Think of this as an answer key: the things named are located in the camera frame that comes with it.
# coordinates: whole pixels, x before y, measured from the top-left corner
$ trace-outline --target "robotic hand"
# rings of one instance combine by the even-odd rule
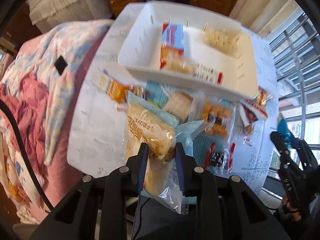
[[[320,192],[320,166],[304,140],[297,139],[297,153],[303,169],[301,170],[290,158],[290,152],[281,135],[278,132],[272,132],[270,139],[280,153],[278,174],[286,191],[282,205],[283,214],[291,213],[295,220],[299,216],[301,219],[306,219],[310,215],[310,203]]]

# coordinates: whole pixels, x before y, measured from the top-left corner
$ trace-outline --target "packaged bread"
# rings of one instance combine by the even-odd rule
[[[171,95],[163,110],[178,117],[180,123],[185,123],[187,120],[193,97],[185,92],[177,91]]]
[[[162,69],[171,72],[193,75],[196,65],[185,57],[170,52],[166,57],[166,65]]]
[[[138,102],[129,102],[127,132],[127,158],[138,154],[142,142],[148,144],[148,164],[144,188],[152,196],[160,195],[167,187],[172,171],[176,144],[175,131],[172,126]]]
[[[127,157],[137,155],[140,144],[146,142],[149,156],[156,157],[162,162],[172,159],[176,142],[175,132],[170,125],[162,122],[154,113],[137,102],[129,105],[127,119],[132,139],[132,142],[127,143]]]
[[[192,140],[203,131],[205,121],[179,125],[179,119],[152,105],[143,98],[127,92],[126,126],[127,158],[137,155],[140,144],[148,144],[148,163],[144,189],[166,207],[181,212],[182,193],[172,179],[176,142],[181,142],[185,153],[193,155]]]

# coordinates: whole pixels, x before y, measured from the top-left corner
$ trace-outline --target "bread package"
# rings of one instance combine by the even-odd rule
[[[137,102],[129,104],[127,121],[126,157],[137,155],[142,142],[148,144],[145,190],[152,196],[158,196],[167,187],[172,169],[171,160],[176,144],[175,131]]]

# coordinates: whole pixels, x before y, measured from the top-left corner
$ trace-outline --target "pink blanket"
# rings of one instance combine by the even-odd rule
[[[10,108],[18,124],[28,158],[35,173],[42,175],[44,158],[43,118],[47,107],[49,92],[33,73],[27,73],[20,81],[21,100],[6,94],[6,87],[0,84],[0,99]],[[11,130],[11,143],[20,151],[10,122],[5,118],[7,128]]]
[[[82,66],[80,67],[76,75],[75,93],[70,103],[63,126],[61,128],[59,140],[56,145],[56,150],[54,153],[52,163],[50,166],[44,166],[45,184],[42,188],[53,206],[56,206],[59,203],[59,201],[66,195],[66,193],[83,176],[82,172],[71,167],[67,162],[69,133],[71,128],[73,112],[76,107],[76,102],[81,89],[81,85],[90,67],[96,50],[99,48],[104,36],[105,34],[103,34],[91,47],[82,63]],[[36,39],[28,41],[28,46],[26,45],[24,48],[23,45],[21,49],[27,49],[27,47],[30,47],[31,42],[38,42],[36,41]],[[40,221],[42,221],[47,216],[47,213],[44,211],[44,209],[41,209],[37,207],[35,204],[30,203],[30,211],[32,215]]]

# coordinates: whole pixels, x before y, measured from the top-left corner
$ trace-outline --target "black cable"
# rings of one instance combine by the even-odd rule
[[[50,203],[49,199],[47,198],[47,196],[45,195],[33,169],[32,169],[32,166],[30,164],[30,161],[29,161],[29,158],[28,158],[28,155],[27,155],[27,152],[26,152],[26,149],[23,145],[23,141],[22,141],[22,137],[21,137],[21,134],[20,134],[20,131],[19,131],[19,128],[18,128],[18,124],[12,114],[12,112],[10,111],[9,107],[4,103],[4,101],[2,101],[0,99],[0,109],[2,110],[2,112],[5,114],[5,116],[9,119],[9,122],[12,126],[12,129],[13,129],[13,132],[16,136],[16,139],[17,139],[17,143],[19,145],[19,149],[20,149],[20,153],[21,153],[21,156],[23,158],[23,161],[27,167],[27,170],[30,174],[30,177],[33,181],[33,183],[35,184],[35,187],[37,189],[37,191],[39,192],[39,195],[41,196],[41,198],[43,199],[44,203],[47,205],[47,207],[50,209],[50,211],[53,209],[53,206],[52,204]]]
[[[132,240],[136,239],[136,237],[137,237],[137,235],[138,235],[138,233],[139,233],[139,231],[141,229],[141,225],[142,225],[142,208],[149,200],[150,200],[150,198],[148,198],[140,207],[139,226],[138,226],[138,229],[137,229],[136,233],[134,234]]]
[[[266,205],[265,205],[265,207],[266,207],[267,209],[269,209],[269,210],[278,210],[278,208],[270,208],[270,207],[267,207]]]

